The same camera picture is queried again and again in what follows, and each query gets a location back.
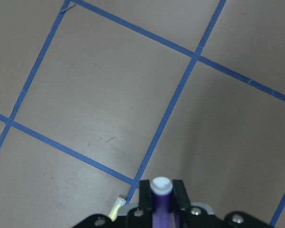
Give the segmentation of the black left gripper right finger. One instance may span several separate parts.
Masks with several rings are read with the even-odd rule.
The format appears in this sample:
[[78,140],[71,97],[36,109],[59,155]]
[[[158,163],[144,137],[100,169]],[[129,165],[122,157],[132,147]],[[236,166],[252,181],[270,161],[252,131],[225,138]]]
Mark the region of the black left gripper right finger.
[[173,209],[186,210],[191,206],[184,182],[182,180],[172,180],[173,184]]

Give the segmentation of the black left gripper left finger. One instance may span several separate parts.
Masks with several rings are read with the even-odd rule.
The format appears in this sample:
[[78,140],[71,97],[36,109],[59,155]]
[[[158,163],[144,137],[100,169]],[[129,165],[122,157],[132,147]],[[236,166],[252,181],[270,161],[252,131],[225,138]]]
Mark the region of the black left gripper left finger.
[[151,211],[151,187],[149,180],[139,181],[138,206],[146,211]]

